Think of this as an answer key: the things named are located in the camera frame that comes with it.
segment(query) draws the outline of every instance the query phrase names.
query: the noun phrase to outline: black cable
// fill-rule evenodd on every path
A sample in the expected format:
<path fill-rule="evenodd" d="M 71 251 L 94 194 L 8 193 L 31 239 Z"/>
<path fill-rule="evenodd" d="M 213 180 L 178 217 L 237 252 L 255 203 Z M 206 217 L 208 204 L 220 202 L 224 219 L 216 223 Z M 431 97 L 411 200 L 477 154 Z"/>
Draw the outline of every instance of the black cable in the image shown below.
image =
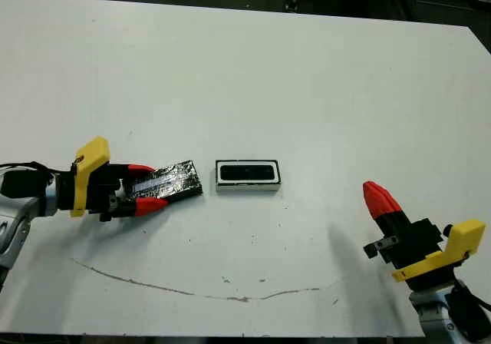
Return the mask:
<path fill-rule="evenodd" d="M 61 173 L 66 172 L 66 171 L 61 171 L 61 170 L 50 169 L 49 167 L 46 167 L 45 165 L 40 164 L 40 163 L 38 163 L 36 161 L 31 161 L 31 162 L 12 162 L 12 163 L 9 163 L 9 164 L 0 164 L 0 167 L 9 167 L 9 168 L 13 168 L 13 167 L 27 167 L 27 168 L 31 168 L 31 169 L 35 169 L 35 170 L 45 171 L 45 172 L 50 173 L 50 174 L 61 174 Z"/>
<path fill-rule="evenodd" d="M 480 299 L 478 296 L 475 296 L 469 289 L 469 287 L 464 286 L 460 283 L 460 281 L 456 278 L 454 271 L 452 270 L 453 278 L 454 278 L 454 286 L 455 289 L 466 289 L 467 293 L 474 299 L 477 304 L 479 304 L 481 307 L 484 309 L 487 309 L 488 311 L 491 312 L 491 304 L 484 302 L 482 299 Z"/>
<path fill-rule="evenodd" d="M 484 309 L 487 309 L 488 311 L 491 312 L 491 304 L 489 303 L 486 303 L 484 302 L 482 299 L 478 298 L 477 296 L 475 296 L 474 294 L 471 293 L 471 295 L 473 296 L 473 298 L 476 300 L 476 302 L 479 303 L 479 305 L 481 307 L 483 307 Z"/>

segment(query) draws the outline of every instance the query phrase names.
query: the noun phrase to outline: scratch mark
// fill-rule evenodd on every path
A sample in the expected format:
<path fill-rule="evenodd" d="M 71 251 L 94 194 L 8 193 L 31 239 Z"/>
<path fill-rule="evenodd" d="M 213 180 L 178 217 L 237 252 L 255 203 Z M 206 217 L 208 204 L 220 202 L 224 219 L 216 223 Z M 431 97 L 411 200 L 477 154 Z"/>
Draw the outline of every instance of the scratch mark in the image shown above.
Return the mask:
<path fill-rule="evenodd" d="M 236 300 L 237 302 L 242 302 L 242 303 L 249 303 L 249 300 L 254 299 L 251 298 L 250 296 L 243 296 L 242 298 L 239 298 L 238 296 L 227 296 L 227 300 Z"/>
<path fill-rule="evenodd" d="M 241 303 L 249 303 L 252 300 L 256 300 L 256 301 L 257 300 L 267 300 L 267 299 L 275 298 L 277 296 L 282 296 L 285 294 L 296 294 L 296 293 L 321 290 L 321 288 L 291 289 L 291 290 L 283 290 L 281 292 L 272 293 L 272 294 L 269 294 L 267 296 L 242 296 L 242 297 L 241 296 L 211 296 L 211 295 L 191 293 L 191 292 L 187 292 L 185 290 L 180 290 L 180 289 L 169 288 L 168 286 L 143 283 L 143 282 L 137 281 L 135 279 L 126 279 L 126 278 L 121 277 L 121 276 L 113 275 L 112 273 L 106 273 L 105 271 L 96 269 L 95 267 L 88 266 L 85 263 L 82 263 L 81 261 L 76 260 L 75 258 L 71 258 L 71 260 L 74 261 L 78 266 L 82 266 L 83 268 L 90 270 L 93 273 L 105 276 L 109 279 L 121 281 L 122 283 L 129 283 L 129 284 L 133 284 L 133 285 L 144 286 L 146 288 L 163 290 L 164 292 L 182 294 L 184 296 L 197 296 L 199 298 L 208 298 L 208 299 L 217 299 L 217 300 L 232 300 L 232 301 L 241 302 Z M 338 281 L 339 280 L 336 280 L 333 283 L 331 283 L 330 285 L 323 287 L 322 289 L 327 289 L 327 288 L 333 286 L 334 284 L 336 284 Z"/>

